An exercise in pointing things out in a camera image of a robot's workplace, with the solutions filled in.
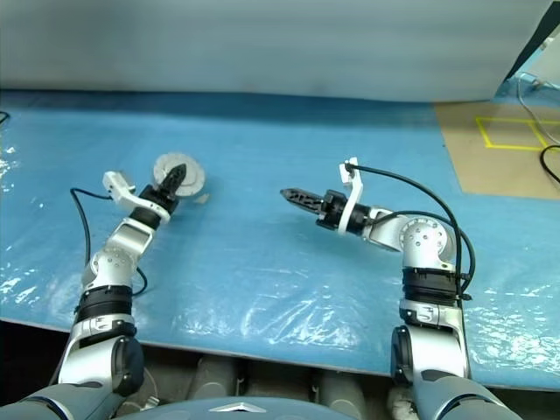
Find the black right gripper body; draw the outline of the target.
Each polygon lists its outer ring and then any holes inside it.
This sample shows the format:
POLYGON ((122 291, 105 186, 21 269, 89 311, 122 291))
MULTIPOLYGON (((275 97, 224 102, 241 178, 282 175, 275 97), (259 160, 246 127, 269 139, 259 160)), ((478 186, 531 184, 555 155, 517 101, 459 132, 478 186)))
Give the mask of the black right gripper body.
POLYGON ((329 230, 337 230, 347 204, 347 196, 342 192, 327 190, 323 196, 316 224, 329 230))

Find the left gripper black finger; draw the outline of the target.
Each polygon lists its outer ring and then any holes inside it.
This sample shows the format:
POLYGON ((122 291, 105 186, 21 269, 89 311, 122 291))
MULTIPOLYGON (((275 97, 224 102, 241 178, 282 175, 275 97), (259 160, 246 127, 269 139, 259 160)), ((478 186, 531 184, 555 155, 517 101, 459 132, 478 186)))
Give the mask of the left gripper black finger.
POLYGON ((160 190, 165 193, 176 193, 186 177, 186 164, 178 164, 170 169, 160 183, 160 190))
POLYGON ((167 197, 172 200, 186 177, 185 166, 174 166, 167 175, 167 197))

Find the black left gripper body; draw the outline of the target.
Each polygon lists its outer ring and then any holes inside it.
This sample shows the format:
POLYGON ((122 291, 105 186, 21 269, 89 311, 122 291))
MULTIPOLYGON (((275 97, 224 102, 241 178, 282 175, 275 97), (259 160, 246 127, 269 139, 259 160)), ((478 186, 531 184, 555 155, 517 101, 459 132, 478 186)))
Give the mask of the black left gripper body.
POLYGON ((177 205, 178 197, 167 190, 159 190, 153 185, 147 185, 139 194, 144 200, 151 201, 161 206, 168 214, 173 214, 177 205))

